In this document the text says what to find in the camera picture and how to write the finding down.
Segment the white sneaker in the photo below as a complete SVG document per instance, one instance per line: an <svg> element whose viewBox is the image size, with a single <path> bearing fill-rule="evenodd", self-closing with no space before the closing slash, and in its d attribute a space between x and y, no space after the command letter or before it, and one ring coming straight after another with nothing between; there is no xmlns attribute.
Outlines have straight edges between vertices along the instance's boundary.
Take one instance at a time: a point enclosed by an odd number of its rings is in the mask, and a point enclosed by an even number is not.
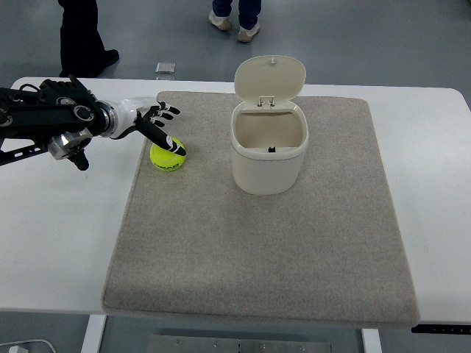
<svg viewBox="0 0 471 353"><path fill-rule="evenodd" d="M258 21L251 30L247 30L241 26L237 34L237 40L242 43L248 43L252 40L253 36L259 32L260 32L260 24L258 24Z"/></svg>
<svg viewBox="0 0 471 353"><path fill-rule="evenodd" d="M212 10L209 13L209 23L216 26L221 31L228 31L233 28L233 24L230 22L228 17L216 16Z"/></svg>

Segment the white table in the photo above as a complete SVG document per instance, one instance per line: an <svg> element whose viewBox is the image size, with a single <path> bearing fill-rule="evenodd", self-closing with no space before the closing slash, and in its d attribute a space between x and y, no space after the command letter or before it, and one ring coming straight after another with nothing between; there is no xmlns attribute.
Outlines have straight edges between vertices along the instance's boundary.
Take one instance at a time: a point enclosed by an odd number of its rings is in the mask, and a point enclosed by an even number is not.
<svg viewBox="0 0 471 353"><path fill-rule="evenodd" d="M110 101L163 90L234 91L226 82L81 82ZM471 324L471 112L462 95L331 85L306 85L300 95L369 103L421 323ZM171 122L164 129L171 133ZM49 154L0 167L0 310L103 313L102 288L143 141L137 132L94 138L87 171Z"/></svg>

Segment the cable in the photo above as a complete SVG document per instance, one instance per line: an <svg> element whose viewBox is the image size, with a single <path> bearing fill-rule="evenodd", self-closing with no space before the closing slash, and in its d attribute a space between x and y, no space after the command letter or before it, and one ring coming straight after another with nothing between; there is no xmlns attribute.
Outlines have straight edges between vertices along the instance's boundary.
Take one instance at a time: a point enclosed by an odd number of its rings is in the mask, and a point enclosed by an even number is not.
<svg viewBox="0 0 471 353"><path fill-rule="evenodd" d="M49 346L50 349L52 349L52 353L57 353L54 347L51 345L51 343L48 340L19 340L17 342L6 342L6 343L0 343L0 346L15 346L18 344L24 344L24 343L34 343L34 342L41 342L45 343Z"/></svg>
<svg viewBox="0 0 471 353"><path fill-rule="evenodd" d="M25 83L24 85L21 85L19 90L24 90L24 88L26 88L26 87L30 87L30 88L36 90L37 92L39 92L39 88L37 88L36 86L31 85L29 83Z"/></svg>

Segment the black pants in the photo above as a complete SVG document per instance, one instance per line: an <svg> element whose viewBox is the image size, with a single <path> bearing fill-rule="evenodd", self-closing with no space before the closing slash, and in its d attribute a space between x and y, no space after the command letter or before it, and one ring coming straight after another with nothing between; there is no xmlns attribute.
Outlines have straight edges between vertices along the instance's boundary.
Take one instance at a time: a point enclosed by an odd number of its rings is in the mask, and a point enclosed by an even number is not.
<svg viewBox="0 0 471 353"><path fill-rule="evenodd" d="M87 77L102 66L105 52L98 33L96 0L58 0L64 9L60 62L64 73Z"/></svg>

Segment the jeans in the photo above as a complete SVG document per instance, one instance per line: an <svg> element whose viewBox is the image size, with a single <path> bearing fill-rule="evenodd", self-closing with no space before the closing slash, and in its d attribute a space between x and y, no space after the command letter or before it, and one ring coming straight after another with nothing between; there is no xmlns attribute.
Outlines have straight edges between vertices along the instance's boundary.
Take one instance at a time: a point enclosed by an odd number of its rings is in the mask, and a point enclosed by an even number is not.
<svg viewBox="0 0 471 353"><path fill-rule="evenodd" d="M213 0L213 11L216 16L228 17L233 0ZM242 28L251 30L257 23L257 16L262 10L262 0L239 0L238 22Z"/></svg>

